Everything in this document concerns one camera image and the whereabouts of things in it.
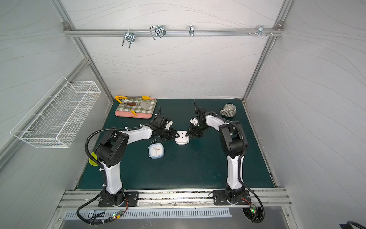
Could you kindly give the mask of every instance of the pink cutting board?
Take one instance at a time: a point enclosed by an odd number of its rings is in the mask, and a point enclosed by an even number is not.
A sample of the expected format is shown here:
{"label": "pink cutting board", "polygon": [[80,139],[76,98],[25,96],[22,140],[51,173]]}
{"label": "pink cutting board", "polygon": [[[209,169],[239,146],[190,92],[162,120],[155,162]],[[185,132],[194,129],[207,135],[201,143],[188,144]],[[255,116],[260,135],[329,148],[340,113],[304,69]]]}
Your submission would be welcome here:
{"label": "pink cutting board", "polygon": [[143,113],[136,113],[136,115],[132,114],[131,112],[129,111],[117,111],[115,112],[115,115],[118,116],[118,117],[128,117],[128,118],[151,118],[154,114],[151,113],[151,114],[143,114]]}

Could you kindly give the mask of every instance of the white wall panel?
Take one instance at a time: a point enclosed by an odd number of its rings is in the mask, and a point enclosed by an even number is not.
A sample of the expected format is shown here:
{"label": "white wall panel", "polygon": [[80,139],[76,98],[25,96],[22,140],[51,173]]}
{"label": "white wall panel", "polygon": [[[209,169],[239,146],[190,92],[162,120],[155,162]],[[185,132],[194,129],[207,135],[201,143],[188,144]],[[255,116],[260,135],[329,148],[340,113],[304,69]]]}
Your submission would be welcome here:
{"label": "white wall panel", "polygon": [[10,130],[83,59],[47,0],[0,2],[0,148]]}
{"label": "white wall panel", "polygon": [[[283,0],[62,0],[78,29],[272,27]],[[240,98],[266,38],[83,38],[113,95],[155,98]]]}
{"label": "white wall panel", "polygon": [[114,96],[239,98],[266,38],[152,37],[131,48],[119,37],[83,38]]}
{"label": "white wall panel", "polygon": [[[0,1],[0,148],[29,109],[82,59],[49,0]],[[98,83],[89,67],[77,80]],[[102,126],[108,106],[102,92],[69,149],[19,147],[0,172],[0,228],[47,227],[85,163],[86,137]]]}
{"label": "white wall panel", "polygon": [[62,0],[78,29],[272,27],[283,0]]}
{"label": "white wall panel", "polygon": [[300,228],[366,225],[366,2],[296,0],[247,100]]}

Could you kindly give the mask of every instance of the yellow tongs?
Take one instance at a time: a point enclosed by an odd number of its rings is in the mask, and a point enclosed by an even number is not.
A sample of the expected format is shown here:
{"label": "yellow tongs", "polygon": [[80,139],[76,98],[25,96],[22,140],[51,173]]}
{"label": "yellow tongs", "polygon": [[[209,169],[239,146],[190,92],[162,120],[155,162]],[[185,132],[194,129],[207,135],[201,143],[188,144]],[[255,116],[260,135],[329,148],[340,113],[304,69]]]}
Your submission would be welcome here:
{"label": "yellow tongs", "polygon": [[133,96],[133,97],[127,97],[127,96],[115,96],[115,100],[117,100],[117,102],[119,102],[120,104],[122,104],[125,108],[129,109],[131,111],[132,114],[136,115],[136,112],[131,110],[128,106],[126,106],[124,103],[121,102],[120,99],[145,99],[145,100],[149,100],[150,97],[149,96]]}

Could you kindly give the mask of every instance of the alarm clock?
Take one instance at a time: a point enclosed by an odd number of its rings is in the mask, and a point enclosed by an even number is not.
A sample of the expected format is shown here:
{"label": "alarm clock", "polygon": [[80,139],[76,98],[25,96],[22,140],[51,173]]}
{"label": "alarm clock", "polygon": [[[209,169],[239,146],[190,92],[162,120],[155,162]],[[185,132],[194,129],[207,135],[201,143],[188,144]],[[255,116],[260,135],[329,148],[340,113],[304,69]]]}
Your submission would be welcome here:
{"label": "alarm clock", "polygon": [[155,143],[149,146],[149,157],[152,159],[161,158],[164,155],[164,147],[161,143]]}

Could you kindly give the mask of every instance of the black mounting plate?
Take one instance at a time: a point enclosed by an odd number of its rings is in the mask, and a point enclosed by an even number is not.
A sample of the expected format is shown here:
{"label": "black mounting plate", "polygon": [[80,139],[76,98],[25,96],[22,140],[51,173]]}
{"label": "black mounting plate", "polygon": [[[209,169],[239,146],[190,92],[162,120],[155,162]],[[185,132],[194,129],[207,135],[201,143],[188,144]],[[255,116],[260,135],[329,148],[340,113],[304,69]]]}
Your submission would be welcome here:
{"label": "black mounting plate", "polygon": [[[225,190],[214,190],[212,191],[213,195],[213,204],[214,205],[248,205],[248,202],[245,200],[240,199],[240,201],[235,203],[229,203],[227,200]],[[250,195],[248,190],[244,190],[244,194],[242,196],[243,199],[246,199],[247,201],[251,202]]]}
{"label": "black mounting plate", "polygon": [[[128,200],[128,206],[129,207],[136,207],[137,206],[137,201],[138,201],[138,192],[129,192],[129,191],[124,191],[123,192]],[[126,201],[124,201],[121,206],[119,207],[125,207],[126,206]],[[105,202],[99,201],[98,207],[113,207],[110,204],[107,204]]]}

